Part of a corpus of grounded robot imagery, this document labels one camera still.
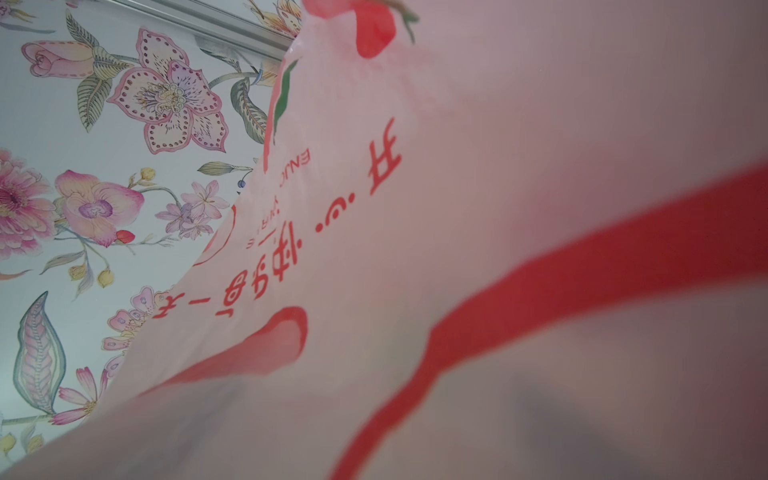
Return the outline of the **pink plastic bag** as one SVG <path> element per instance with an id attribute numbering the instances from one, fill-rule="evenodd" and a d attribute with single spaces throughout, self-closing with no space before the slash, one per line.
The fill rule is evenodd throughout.
<path id="1" fill-rule="evenodd" d="M 5 1 L 5 479 L 763 479 L 763 1 Z"/>

